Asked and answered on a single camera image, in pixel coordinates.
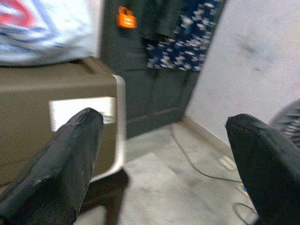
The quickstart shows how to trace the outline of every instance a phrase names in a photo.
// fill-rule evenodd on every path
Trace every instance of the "plastic bag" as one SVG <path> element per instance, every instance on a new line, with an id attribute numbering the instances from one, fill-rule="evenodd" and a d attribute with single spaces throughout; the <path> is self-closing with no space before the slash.
<path id="1" fill-rule="evenodd" d="M 92 55 L 85 0 L 0 0 L 0 65 L 52 64 Z"/>

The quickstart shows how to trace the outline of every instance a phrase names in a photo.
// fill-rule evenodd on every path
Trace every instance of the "white sticker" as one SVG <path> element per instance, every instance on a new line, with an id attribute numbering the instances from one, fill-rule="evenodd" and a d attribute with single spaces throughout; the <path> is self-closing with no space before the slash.
<path id="1" fill-rule="evenodd" d="M 55 100 L 49 101 L 51 130 L 56 132 L 72 116 L 88 107 L 101 113 L 105 124 L 116 122 L 116 98 L 114 97 Z"/>

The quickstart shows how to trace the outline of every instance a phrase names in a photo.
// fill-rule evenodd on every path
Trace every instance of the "orange padlock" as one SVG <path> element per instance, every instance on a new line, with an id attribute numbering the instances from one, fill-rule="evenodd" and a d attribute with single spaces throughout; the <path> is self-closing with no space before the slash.
<path id="1" fill-rule="evenodd" d="M 126 7 L 120 6 L 117 15 L 117 24 L 121 28 L 134 29 L 136 28 L 136 17 L 133 13 Z"/>

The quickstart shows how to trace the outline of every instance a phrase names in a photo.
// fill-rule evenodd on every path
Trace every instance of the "floor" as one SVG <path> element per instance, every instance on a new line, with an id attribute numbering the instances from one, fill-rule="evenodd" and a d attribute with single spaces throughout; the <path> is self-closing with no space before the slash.
<path id="1" fill-rule="evenodd" d="M 237 170 L 220 162 L 222 154 L 182 124 L 173 133 L 195 166 L 212 176 L 240 180 Z M 131 178 L 119 225 L 243 225 L 233 203 L 253 208 L 237 183 L 216 180 L 196 172 L 173 140 L 170 126 L 129 139 L 125 170 Z M 250 224 L 254 214 L 241 208 Z M 76 225 L 96 225 L 105 209 L 98 207 L 80 216 Z"/>

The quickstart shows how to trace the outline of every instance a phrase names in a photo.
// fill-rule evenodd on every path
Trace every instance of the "wall baseboard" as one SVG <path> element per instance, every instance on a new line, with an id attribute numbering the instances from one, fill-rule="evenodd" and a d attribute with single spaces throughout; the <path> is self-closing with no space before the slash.
<path id="1" fill-rule="evenodd" d="M 191 131 L 199 135 L 200 137 L 204 138 L 208 141 L 211 145 L 215 146 L 220 152 L 224 155 L 228 156 L 229 158 L 233 159 L 233 153 L 231 151 L 230 146 L 228 146 L 225 142 L 223 142 L 218 137 L 214 136 L 210 131 L 205 129 L 204 127 L 197 124 L 187 115 L 184 115 L 181 122 Z"/>

